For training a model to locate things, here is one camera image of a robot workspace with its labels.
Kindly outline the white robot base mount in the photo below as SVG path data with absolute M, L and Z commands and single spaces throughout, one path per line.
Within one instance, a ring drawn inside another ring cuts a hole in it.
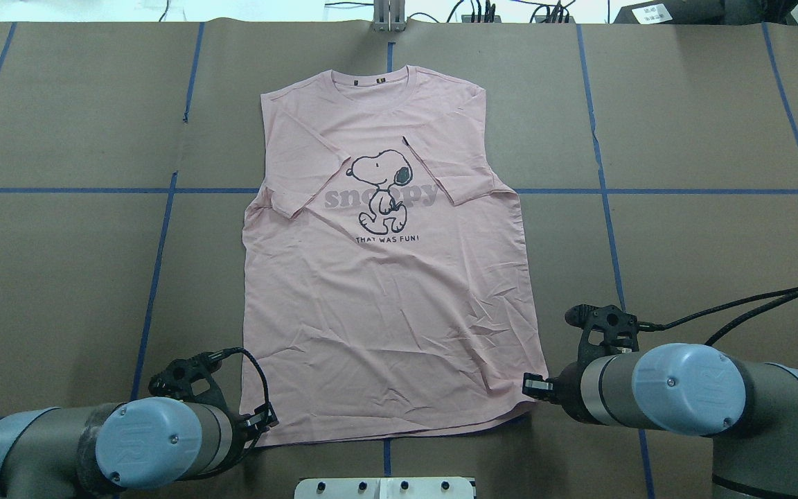
M 449 477 L 383 477 L 304 479 L 294 498 L 477 498 L 474 479 Z

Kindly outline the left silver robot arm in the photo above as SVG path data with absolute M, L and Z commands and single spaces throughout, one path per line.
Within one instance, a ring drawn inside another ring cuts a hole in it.
M 263 404 L 232 410 L 213 379 L 242 355 L 262 383 Z M 44 408 L 0 420 L 0 498 L 113 498 L 205 480 L 238 466 L 278 417 L 266 375 L 243 347 L 172 360 L 149 397 L 83 408 Z

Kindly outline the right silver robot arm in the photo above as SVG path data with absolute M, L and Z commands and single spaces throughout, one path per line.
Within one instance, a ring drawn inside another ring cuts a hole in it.
M 582 331 L 560 375 L 526 373 L 522 393 L 577 422 L 711 439 L 713 498 L 798 498 L 798 369 L 711 345 L 639 350 L 640 322 L 616 306 L 565 313 Z

